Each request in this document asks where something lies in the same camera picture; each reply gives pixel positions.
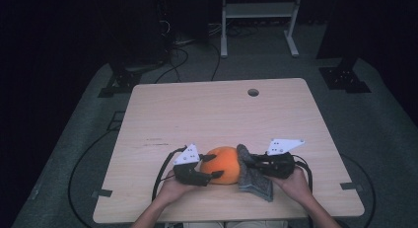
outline wooden table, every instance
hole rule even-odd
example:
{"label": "wooden table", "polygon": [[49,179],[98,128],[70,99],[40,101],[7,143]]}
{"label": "wooden table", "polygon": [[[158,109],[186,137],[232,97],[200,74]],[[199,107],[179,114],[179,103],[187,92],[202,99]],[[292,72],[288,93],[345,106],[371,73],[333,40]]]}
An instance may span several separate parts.
{"label": "wooden table", "polygon": [[[313,194],[332,216],[363,214],[357,192],[341,188],[351,180],[307,83],[268,79],[135,87],[104,179],[103,190],[112,194],[99,197],[94,220],[133,222],[150,204],[160,168],[176,148],[195,143],[206,154],[241,143],[250,153],[263,154],[272,138],[306,141],[291,153],[308,161]],[[172,167],[169,163],[166,172]],[[209,185],[172,204],[159,221],[300,217],[306,217],[302,208],[276,186],[274,200],[267,202],[237,185]]]}

